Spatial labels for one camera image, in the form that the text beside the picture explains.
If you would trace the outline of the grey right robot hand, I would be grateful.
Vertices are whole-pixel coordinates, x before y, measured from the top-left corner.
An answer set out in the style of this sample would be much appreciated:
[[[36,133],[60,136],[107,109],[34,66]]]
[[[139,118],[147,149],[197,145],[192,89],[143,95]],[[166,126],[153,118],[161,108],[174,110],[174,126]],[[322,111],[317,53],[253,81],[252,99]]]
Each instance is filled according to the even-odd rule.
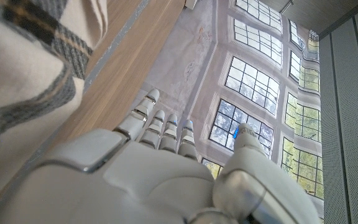
[[[246,123],[213,176],[193,124],[155,111],[151,90],[113,130],[44,155],[0,201],[0,223],[318,223],[306,192],[269,160]]]

